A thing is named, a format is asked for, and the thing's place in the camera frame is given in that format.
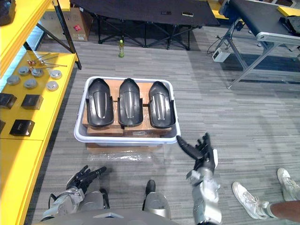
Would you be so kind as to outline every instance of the white plastic bin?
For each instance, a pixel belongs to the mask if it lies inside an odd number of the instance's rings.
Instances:
[[[87,134],[87,128],[82,125],[83,111],[85,101],[88,95],[88,88],[92,81],[96,78],[102,78],[104,80],[125,80],[126,78],[121,77],[103,77],[103,76],[92,76],[86,82],[84,91],[77,115],[77,120],[74,128],[75,138],[84,143],[96,143],[100,146],[157,146],[160,144],[173,144],[176,143],[176,136],[180,135],[180,127],[178,123],[178,115],[176,111],[176,104],[174,102],[174,111],[176,117],[175,126],[171,132],[160,138],[144,138],[144,137],[106,137],[106,136],[90,136]],[[171,100],[174,100],[173,86],[166,80],[153,80],[153,79],[134,79],[137,83],[153,83],[155,81],[162,82],[170,93]]]

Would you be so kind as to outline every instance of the white sneaker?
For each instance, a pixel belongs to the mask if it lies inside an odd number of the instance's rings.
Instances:
[[[277,170],[277,177],[282,187],[282,194],[284,200],[288,201],[295,201],[297,200],[294,196],[292,196],[293,190],[295,188],[299,188],[299,185],[296,184],[295,181],[291,179],[290,174],[284,168],[279,168]]]
[[[269,217],[263,212],[263,208],[266,208],[269,202],[261,202],[258,197],[252,196],[239,182],[232,184],[232,191],[253,219],[266,219]]]

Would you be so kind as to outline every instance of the yellow shelving unit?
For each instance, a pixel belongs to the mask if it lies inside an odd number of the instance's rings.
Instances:
[[[0,77],[3,76],[29,34],[49,7],[49,4],[51,4],[51,0],[16,0],[15,3],[13,22],[0,27]]]
[[[278,11],[281,12],[284,16],[297,15],[300,16],[300,9],[278,6]]]
[[[18,75],[18,68],[26,65],[27,60],[36,59],[43,54],[46,53],[27,51],[13,74]],[[51,53],[51,55],[58,56],[51,63],[67,67],[43,69],[44,74],[36,78],[38,86],[34,89],[28,90],[23,86],[26,80],[33,78],[29,74],[20,76],[21,82],[17,85],[7,84],[2,91],[14,94],[17,100],[11,109],[0,109],[1,120],[6,123],[0,134],[1,224],[14,225],[24,222],[38,171],[76,60],[75,54]],[[62,72],[62,77],[55,80],[59,85],[56,91],[49,91],[45,87],[47,82],[54,81],[49,75],[52,69],[59,69]],[[21,107],[26,94],[43,97],[39,110],[26,110]],[[29,137],[9,134],[15,119],[35,122]]]
[[[219,13],[219,9],[221,8],[221,4],[218,2],[218,0],[208,0],[208,3],[210,5],[210,8],[212,10],[212,13],[217,19],[224,19],[228,20],[225,16],[221,15]]]
[[[54,10],[54,7],[49,6],[52,2],[56,4],[59,11],[70,10],[69,0],[61,0],[61,7],[58,7],[56,0],[16,0],[14,20],[0,27],[0,77],[4,75],[44,12]],[[27,51],[13,72],[13,75],[21,79],[20,83],[14,86],[6,84],[2,90],[2,93],[15,95],[17,100],[11,109],[0,109],[0,119],[5,122],[0,133],[1,224],[22,225],[24,223],[38,172],[75,62],[81,68],[77,54],[74,53],[75,48],[71,37],[68,37],[70,50],[73,53],[51,53],[45,57],[57,56],[47,60],[47,63],[66,65],[66,67],[44,68],[43,76],[35,78],[37,87],[26,89],[23,86],[24,82],[34,77],[31,74],[20,76],[18,69],[27,66],[27,60],[36,60],[47,54],[47,52]],[[56,91],[49,91],[46,84],[54,81],[49,75],[54,69],[60,70],[62,77],[55,80],[59,88]],[[39,110],[26,110],[21,107],[26,94],[43,97]],[[9,134],[16,119],[35,122],[29,137]]]
[[[60,0],[60,8],[61,10],[64,11],[70,11],[71,6],[70,6],[70,0]],[[49,5],[47,8],[47,12],[54,12],[54,6],[52,4]]]

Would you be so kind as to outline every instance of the black table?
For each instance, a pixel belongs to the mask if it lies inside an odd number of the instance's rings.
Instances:
[[[99,28],[99,43],[106,41],[115,35],[111,35],[104,39],[100,39],[101,34],[101,22],[104,22],[119,33],[121,37],[127,36],[137,42],[143,47],[149,47],[161,41],[172,39],[180,43],[187,50],[188,46],[183,44],[176,36],[190,32],[195,28],[200,28],[202,26],[218,26],[219,23],[214,17],[211,8],[207,1],[198,0],[71,0],[71,3],[76,4],[83,9],[97,15],[98,28]],[[193,16],[182,15],[182,12],[192,13]],[[112,23],[107,21],[107,18],[114,18],[121,20],[123,28],[119,29]],[[125,21],[142,21],[143,23],[137,26],[145,26],[144,43],[142,44],[135,38],[128,35],[125,31]],[[152,24],[156,26],[159,30],[165,33],[167,36],[161,40],[153,42],[151,44],[146,43],[146,25]],[[161,24],[171,24],[173,25],[172,33],[167,32]],[[179,26],[187,26],[187,29],[181,32],[176,32]]]

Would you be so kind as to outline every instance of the green bottle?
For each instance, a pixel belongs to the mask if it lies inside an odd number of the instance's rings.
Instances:
[[[124,57],[124,42],[123,42],[123,40],[120,40],[119,49],[120,49],[119,57],[123,58]]]

